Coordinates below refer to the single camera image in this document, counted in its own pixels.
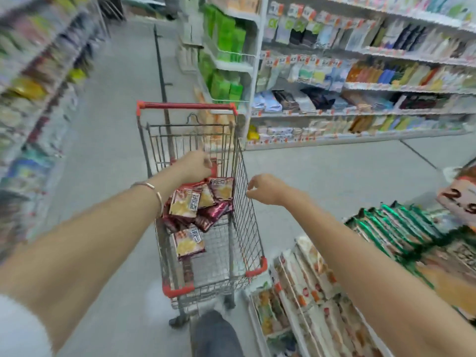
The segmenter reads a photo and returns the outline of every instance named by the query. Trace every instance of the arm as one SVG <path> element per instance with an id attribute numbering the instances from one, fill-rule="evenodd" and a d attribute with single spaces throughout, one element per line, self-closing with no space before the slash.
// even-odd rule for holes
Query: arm
<path id="1" fill-rule="evenodd" d="M 72 333 L 104 284 L 183 183 L 211 174 L 203 152 L 191 152 L 148 180 L 62 222 L 0 267 L 0 294 L 26 306 L 45 325 L 54 351 Z"/>
<path id="2" fill-rule="evenodd" d="M 285 207 L 322 254 L 337 280 L 396 357 L 476 356 L 476 333 L 446 302 L 399 264 L 269 174 L 247 195 Z"/>

